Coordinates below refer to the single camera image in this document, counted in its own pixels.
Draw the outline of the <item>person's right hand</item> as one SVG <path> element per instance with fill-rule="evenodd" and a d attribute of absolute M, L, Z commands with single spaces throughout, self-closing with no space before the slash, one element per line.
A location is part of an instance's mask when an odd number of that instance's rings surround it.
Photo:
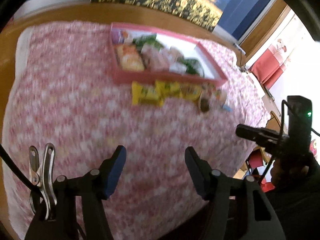
<path fill-rule="evenodd" d="M 283 169 L 281 161 L 279 158 L 276 158 L 273 162 L 273 167 L 270 170 L 271 183 L 275 188 L 281 187 L 285 184 L 287 179 L 286 171 Z"/>

